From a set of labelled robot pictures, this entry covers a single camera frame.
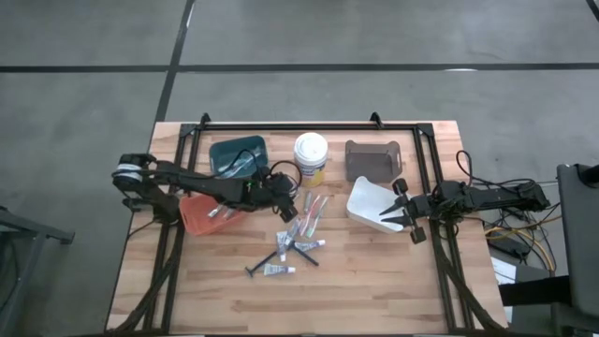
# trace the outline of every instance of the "gray floor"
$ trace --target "gray floor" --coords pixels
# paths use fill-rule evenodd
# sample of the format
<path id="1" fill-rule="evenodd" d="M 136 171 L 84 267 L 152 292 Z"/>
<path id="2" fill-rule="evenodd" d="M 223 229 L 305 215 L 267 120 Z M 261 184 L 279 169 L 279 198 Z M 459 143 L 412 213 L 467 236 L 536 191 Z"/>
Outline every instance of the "gray floor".
<path id="1" fill-rule="evenodd" d="M 167 65 L 183 7 L 0 0 L 0 66 Z M 599 62 L 598 34 L 584 0 L 197 0 L 182 64 Z M 44 251 L 22 334 L 103 329 L 130 217 L 110 172 L 146 151 L 164 79 L 0 74 L 0 204 L 77 231 Z M 598 82 L 582 70 L 179 74 L 166 119 L 455 119 L 477 175 L 550 181 L 558 164 L 599 161 Z M 562 224 L 548 229 L 565 273 Z"/>

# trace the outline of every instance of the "yellow label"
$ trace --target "yellow label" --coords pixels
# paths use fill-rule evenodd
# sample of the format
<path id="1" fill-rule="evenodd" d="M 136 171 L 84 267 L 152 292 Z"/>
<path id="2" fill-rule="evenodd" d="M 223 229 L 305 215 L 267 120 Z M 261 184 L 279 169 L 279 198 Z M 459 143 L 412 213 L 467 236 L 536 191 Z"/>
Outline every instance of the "yellow label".
<path id="1" fill-rule="evenodd" d="M 304 175 L 302 177 L 302 185 L 304 187 L 315 187 L 320 185 L 325 180 L 325 168 L 317 168 L 313 174 Z"/>

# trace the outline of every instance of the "metal stand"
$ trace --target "metal stand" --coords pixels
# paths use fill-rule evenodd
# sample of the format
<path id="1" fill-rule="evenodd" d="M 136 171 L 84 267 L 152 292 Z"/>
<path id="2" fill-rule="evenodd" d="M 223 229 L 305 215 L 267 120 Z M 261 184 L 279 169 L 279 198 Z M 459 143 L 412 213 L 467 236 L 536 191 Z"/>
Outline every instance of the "metal stand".
<path id="1" fill-rule="evenodd" d="M 186 138 L 190 135 L 193 135 L 193 140 L 191 144 L 191 153 L 189 158 L 188 169 L 194 169 L 196 166 L 197 159 L 197 149 L 199 148 L 199 139 L 200 133 L 203 131 L 260 131 L 260 130 L 275 130 L 275 131 L 300 131 L 300 130 L 398 130 L 398 131 L 407 131 L 411 132 L 414 136 L 414 142 L 416 145 L 416 158 L 418 163 L 418 169 L 420 172 L 420 179 L 422 181 L 422 186 L 425 193 L 431 193 L 431 183 L 429 181 L 428 168 L 425 160 L 424 149 L 422 145 L 422 139 L 426 139 L 429 143 L 430 153 L 431 153 L 431 162 L 432 162 L 432 170 L 434 172 L 435 181 L 440 183 L 443 180 L 443 173 L 441 171 L 441 162 L 439 159 L 439 154 L 437 151 L 437 145 L 435 142 L 434 130 L 432 124 L 428 123 L 417 123 L 417 124 L 395 124 L 389 123 L 384 124 L 381 121 L 380 116 L 375 112 L 370 118 L 371 123 L 364 124 L 351 124 L 351 123 L 337 123 L 337 124 L 211 124 L 211 118 L 208 114 L 204 114 L 202 116 L 201 122 L 197 125 L 189 125 L 184 124 L 181 125 L 179 141 L 177 144 L 177 152 L 175 154 L 175 164 L 180 165 L 183 159 L 183 149 L 185 147 Z M 431 226 L 431 241 L 432 247 L 434 250 L 435 261 L 437 264 L 438 278 L 439 278 L 439 287 L 441 291 L 441 298 L 443 300 L 445 319 L 447 323 L 447 329 L 451 333 L 452 331 L 472 331 L 474 330 L 474 321 L 472 318 L 472 309 L 471 306 L 474 304 L 473 308 L 476 308 L 475 313 L 479 320 L 490 320 L 490 316 L 486 315 L 482 306 L 476 301 L 474 295 L 470 292 L 468 287 L 465 285 L 463 280 L 463 269 L 460 261 L 460 254 L 458 250 L 458 242 L 454 235 L 447 235 L 447 243 L 449 245 L 449 250 L 451 253 L 452 260 L 447 258 L 445 251 L 443 250 L 443 246 L 441 244 L 441 237 L 439 235 L 439 224 L 435 222 L 430 222 Z M 164 269 L 169 266 L 169 274 L 168 274 L 168 287 L 167 287 L 167 295 L 164 308 L 164 314 L 162 316 L 162 321 L 160 328 L 153 327 L 153 319 L 154 319 L 154 310 L 155 310 L 155 295 L 157 292 L 153 294 L 152 303 L 145 310 L 145 319 L 143 322 L 142 330 L 128 330 L 128 331 L 107 331 L 105 336 L 125 336 L 125 335 L 155 335 L 157 332 L 161 332 L 164 334 L 169 334 L 170 328 L 170 319 L 172 316 L 172 308 L 174 304 L 174 296 L 176 290 L 177 283 L 177 275 L 179 271 L 179 261 L 181 259 L 181 252 L 183 250 L 183 236 L 184 229 L 181 224 L 178 224 L 177 234 L 175 237 L 175 242 L 173 245 L 173 250 L 171 256 L 168 258 L 167 265 L 164 265 L 166 246 L 168 240 L 168 229 L 170 225 L 163 225 L 160 239 L 158 241 L 158 249 L 156 252 L 156 259 L 154 264 L 154 273 L 153 273 L 153 282 L 159 282 L 158 285 L 155 285 L 156 288 L 160 288 L 162 284 L 166 281 L 166 277 L 162 276 Z M 447 233 L 453 233 L 452 228 L 450 226 Z M 463 326 L 464 328 L 457 327 L 456 317 L 453 311 L 453 306 L 451 302 L 451 295 L 449 292 L 449 282 L 447 281 L 447 277 L 450 277 L 452 282 L 456 285 L 457 289 L 460 292 L 460 309 L 462 315 L 464 317 Z M 486 328 L 490 329 L 499 329 L 498 325 L 487 324 L 483 325 Z"/>
<path id="2" fill-rule="evenodd" d="M 14 336 L 14 329 L 21 313 L 25 291 L 31 280 L 31 276 L 41 254 L 41 250 L 47 239 L 58 240 L 61 244 L 71 244 L 74 232 L 42 225 L 12 214 L 7 209 L 0 207 L 0 226 L 8 227 L 10 231 L 3 232 L 10 240 L 31 240 L 31 248 L 25 260 L 25 264 L 19 275 L 16 275 L 16 285 L 7 300 L 4 312 L 0 313 L 0 336 Z"/>

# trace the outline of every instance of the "teal tray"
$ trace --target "teal tray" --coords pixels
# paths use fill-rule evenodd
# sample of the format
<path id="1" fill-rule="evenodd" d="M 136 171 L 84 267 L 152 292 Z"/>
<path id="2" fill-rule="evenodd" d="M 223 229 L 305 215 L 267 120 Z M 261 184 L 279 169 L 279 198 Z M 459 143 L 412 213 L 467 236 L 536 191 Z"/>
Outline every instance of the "teal tray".
<path id="1" fill-rule="evenodd" d="M 251 151 L 256 156 L 256 163 L 259 167 L 269 164 L 269 156 L 266 150 L 266 142 L 260 136 L 251 136 L 241 139 L 232 139 L 214 143 L 209 150 L 210 168 L 213 174 L 220 173 L 219 169 L 228 167 L 241 150 Z M 221 178 L 245 178 L 256 172 L 256 165 L 251 155 L 241 154 L 237 165 L 232 170 L 222 174 Z"/>

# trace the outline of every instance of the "gray tray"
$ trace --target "gray tray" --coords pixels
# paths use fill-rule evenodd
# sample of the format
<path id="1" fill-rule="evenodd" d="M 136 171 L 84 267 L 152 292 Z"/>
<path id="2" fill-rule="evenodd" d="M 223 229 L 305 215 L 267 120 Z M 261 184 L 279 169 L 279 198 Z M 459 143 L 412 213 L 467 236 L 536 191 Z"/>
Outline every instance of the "gray tray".
<path id="1" fill-rule="evenodd" d="M 402 173 L 400 144 L 345 144 L 345 179 L 354 182 L 366 177 L 371 183 L 391 183 Z"/>

